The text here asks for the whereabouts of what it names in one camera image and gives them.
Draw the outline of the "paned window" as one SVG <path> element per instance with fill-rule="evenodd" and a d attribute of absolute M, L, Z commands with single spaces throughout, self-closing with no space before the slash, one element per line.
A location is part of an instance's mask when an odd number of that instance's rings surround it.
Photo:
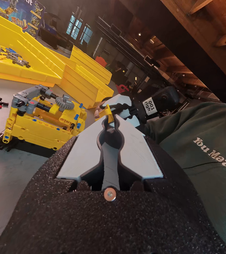
<path fill-rule="evenodd" d="M 76 18 L 73 13 L 66 30 L 66 34 L 80 45 L 83 45 L 84 42 L 88 45 L 93 31 L 91 26 L 83 24 L 83 20 L 81 18 Z"/>

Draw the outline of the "person's right hand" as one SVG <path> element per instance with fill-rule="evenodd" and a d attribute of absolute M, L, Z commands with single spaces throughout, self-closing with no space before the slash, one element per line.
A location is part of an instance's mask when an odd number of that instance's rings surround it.
<path fill-rule="evenodd" d="M 103 108 L 101 108 L 101 105 L 103 105 L 106 101 L 102 101 L 100 104 L 97 105 L 96 109 L 95 109 L 95 113 L 94 113 L 94 117 L 95 119 L 99 119 L 100 116 L 99 114 L 104 110 Z"/>

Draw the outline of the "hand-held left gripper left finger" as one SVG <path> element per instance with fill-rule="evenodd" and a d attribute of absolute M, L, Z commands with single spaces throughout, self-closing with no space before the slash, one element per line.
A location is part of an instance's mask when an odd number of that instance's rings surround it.
<path fill-rule="evenodd" d="M 103 151 L 99 138 L 105 133 L 105 121 L 107 124 L 108 116 L 103 116 L 77 136 L 57 174 L 57 179 L 96 182 L 103 178 L 96 175 L 104 173 L 104 170 L 100 169 L 103 164 Z"/>

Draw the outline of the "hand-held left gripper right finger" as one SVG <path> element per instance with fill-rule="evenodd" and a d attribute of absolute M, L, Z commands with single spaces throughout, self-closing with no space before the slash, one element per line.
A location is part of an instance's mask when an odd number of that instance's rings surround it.
<path fill-rule="evenodd" d="M 163 178 L 163 173 L 144 134 L 118 115 L 115 115 L 115 130 L 123 138 L 120 163 L 141 180 Z"/>

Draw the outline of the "person's right forearm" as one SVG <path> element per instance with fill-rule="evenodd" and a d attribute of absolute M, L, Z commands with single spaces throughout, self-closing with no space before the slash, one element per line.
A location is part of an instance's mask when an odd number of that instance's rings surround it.
<path fill-rule="evenodd" d="M 142 128 L 144 135 L 157 144 L 166 138 L 189 138 L 194 134 L 211 131 L 225 122 L 226 103 L 203 102 L 196 106 L 148 121 Z"/>

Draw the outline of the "yellow lego panel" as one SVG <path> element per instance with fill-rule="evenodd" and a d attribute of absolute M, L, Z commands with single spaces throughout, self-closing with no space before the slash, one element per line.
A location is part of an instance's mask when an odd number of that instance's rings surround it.
<path fill-rule="evenodd" d="M 114 117 L 112 115 L 111 109 L 107 104 L 106 107 L 99 113 L 99 118 L 101 119 L 104 116 L 108 116 L 108 123 L 114 122 Z"/>

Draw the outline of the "red plastic container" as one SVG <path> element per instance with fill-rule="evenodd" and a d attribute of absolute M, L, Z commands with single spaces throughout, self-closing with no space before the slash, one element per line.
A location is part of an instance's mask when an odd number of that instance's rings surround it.
<path fill-rule="evenodd" d="M 121 85 L 116 84 L 116 88 L 117 88 L 117 91 L 119 94 L 126 92 L 126 91 L 129 92 L 129 89 L 123 84 L 121 84 Z"/>
<path fill-rule="evenodd" d="M 106 67 L 107 62 L 101 56 L 96 56 L 95 61 L 99 63 L 102 67 Z"/>

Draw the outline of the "pile of small lego parts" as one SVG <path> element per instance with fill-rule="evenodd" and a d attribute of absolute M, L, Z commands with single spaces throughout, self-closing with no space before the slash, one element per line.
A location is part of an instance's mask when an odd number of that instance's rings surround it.
<path fill-rule="evenodd" d="M 6 48 L 0 45 L 0 61 L 11 61 L 13 64 L 21 67 L 30 68 L 31 65 L 20 54 L 11 48 Z"/>

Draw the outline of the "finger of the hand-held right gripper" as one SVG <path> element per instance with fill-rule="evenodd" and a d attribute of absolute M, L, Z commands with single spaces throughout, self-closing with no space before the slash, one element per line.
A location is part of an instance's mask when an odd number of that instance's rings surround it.
<path fill-rule="evenodd" d="M 120 113 L 117 114 L 119 117 L 124 119 L 126 122 L 130 123 L 134 127 L 140 126 L 140 122 L 136 116 L 132 116 L 130 118 L 130 112 L 129 110 L 123 110 Z M 115 122 L 112 114 L 109 114 L 109 127 L 110 128 L 115 128 Z"/>
<path fill-rule="evenodd" d="M 129 109 L 132 106 L 132 101 L 129 96 L 118 94 L 114 97 L 109 98 L 108 100 L 104 99 L 102 110 L 105 109 L 107 105 L 111 111 L 123 111 Z"/>

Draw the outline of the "yellow bin with small parts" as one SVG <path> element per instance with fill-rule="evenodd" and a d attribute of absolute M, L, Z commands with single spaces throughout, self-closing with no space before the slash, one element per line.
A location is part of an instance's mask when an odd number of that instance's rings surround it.
<path fill-rule="evenodd" d="M 29 62 L 30 68 L 0 60 L 0 79 L 42 84 L 53 87 L 60 84 L 65 63 L 22 28 L 0 16 L 0 46 L 13 49 Z"/>

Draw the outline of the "yellow lego robot model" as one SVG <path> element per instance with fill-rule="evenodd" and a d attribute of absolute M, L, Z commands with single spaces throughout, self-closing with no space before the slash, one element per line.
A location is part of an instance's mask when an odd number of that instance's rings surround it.
<path fill-rule="evenodd" d="M 13 95 L 5 129 L 0 134 L 0 150 L 10 151 L 18 142 L 25 142 L 57 151 L 84 130 L 86 117 L 83 103 L 35 85 Z"/>

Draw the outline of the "blue robot kit box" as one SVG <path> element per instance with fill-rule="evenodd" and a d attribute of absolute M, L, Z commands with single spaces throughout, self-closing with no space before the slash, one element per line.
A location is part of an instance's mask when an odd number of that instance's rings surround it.
<path fill-rule="evenodd" d="M 0 16 L 37 38 L 45 7 L 38 0 L 0 0 Z"/>

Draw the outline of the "green printed sweatshirt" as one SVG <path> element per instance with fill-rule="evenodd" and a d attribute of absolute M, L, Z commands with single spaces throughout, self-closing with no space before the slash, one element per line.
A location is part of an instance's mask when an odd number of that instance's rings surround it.
<path fill-rule="evenodd" d="M 224 124 L 189 138 L 166 138 L 159 145 L 184 168 L 207 214 L 226 243 L 226 146 Z"/>

